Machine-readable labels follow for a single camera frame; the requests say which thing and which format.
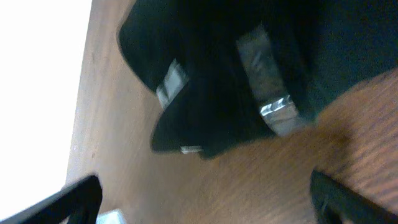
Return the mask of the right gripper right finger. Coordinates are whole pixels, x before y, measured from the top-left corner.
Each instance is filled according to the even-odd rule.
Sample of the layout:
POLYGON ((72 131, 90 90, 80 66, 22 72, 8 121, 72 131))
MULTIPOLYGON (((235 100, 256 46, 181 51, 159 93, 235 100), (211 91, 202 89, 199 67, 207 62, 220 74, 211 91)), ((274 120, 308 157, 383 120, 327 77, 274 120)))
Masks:
POLYGON ((318 223, 397 223, 397 215, 352 191, 329 175, 313 170, 310 196, 318 223))

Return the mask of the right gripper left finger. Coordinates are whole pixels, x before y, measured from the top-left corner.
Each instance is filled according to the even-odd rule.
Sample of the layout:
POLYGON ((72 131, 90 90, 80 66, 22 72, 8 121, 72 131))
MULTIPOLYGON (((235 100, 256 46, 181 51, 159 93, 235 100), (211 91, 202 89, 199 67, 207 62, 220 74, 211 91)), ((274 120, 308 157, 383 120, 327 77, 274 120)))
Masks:
POLYGON ((97 175, 88 175, 2 223, 95 224, 103 199, 97 175))

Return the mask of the black taped cloth bundle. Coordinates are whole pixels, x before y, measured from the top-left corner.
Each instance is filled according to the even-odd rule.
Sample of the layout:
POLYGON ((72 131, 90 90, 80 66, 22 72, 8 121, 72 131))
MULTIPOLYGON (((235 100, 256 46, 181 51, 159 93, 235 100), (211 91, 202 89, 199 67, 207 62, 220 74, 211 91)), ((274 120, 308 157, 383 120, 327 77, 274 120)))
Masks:
POLYGON ((355 84, 397 67, 397 0, 291 1, 305 65, 292 98, 307 120, 355 84))

